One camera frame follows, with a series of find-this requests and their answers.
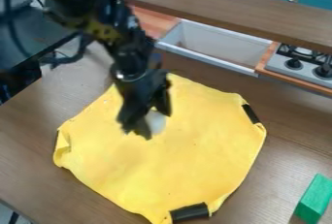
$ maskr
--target table surface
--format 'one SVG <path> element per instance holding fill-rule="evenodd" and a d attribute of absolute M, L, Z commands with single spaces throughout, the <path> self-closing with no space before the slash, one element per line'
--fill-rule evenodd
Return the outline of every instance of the table surface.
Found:
<path fill-rule="evenodd" d="M 76 64 L 60 66 L 0 107 L 0 199 L 36 223 L 148 223 L 52 163 L 57 127 L 111 83 L 108 56 L 99 48 L 88 54 Z M 242 94 L 268 130 L 242 186 L 210 221 L 190 223 L 288 223 L 313 176 L 332 177 L 331 100 L 172 54 L 164 59 L 165 68 L 179 75 Z M 321 223 L 332 223 L 332 208 Z"/>
<path fill-rule="evenodd" d="M 332 53 L 332 12 L 282 0 L 128 0 L 166 15 Z"/>
<path fill-rule="evenodd" d="M 36 8 L 25 8 L 13 19 L 23 52 L 14 43 L 5 21 L 0 21 L 0 72 L 32 57 L 40 57 L 61 47 L 77 32 L 62 27 Z"/>

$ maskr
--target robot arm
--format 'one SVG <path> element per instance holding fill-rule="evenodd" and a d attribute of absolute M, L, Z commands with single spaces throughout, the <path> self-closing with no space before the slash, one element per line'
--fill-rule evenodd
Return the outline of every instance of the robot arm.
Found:
<path fill-rule="evenodd" d="M 151 138 L 145 116 L 152 107 L 171 115 L 170 83 L 161 60 L 153 58 L 154 40 L 124 0 L 51 0 L 47 13 L 62 25 L 92 35 L 115 63 L 111 76 L 123 97 L 117 121 L 125 133 Z"/>

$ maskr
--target yellow cloth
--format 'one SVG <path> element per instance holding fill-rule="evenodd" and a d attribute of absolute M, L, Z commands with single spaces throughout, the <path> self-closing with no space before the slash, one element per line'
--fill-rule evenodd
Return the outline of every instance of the yellow cloth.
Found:
<path fill-rule="evenodd" d="M 170 210 L 206 203 L 210 215 L 245 179 L 266 131 L 252 124 L 238 94 L 175 75 L 173 115 L 152 140 L 124 135 L 114 87 L 65 122 L 53 155 L 82 183 L 153 224 L 172 223 Z"/>

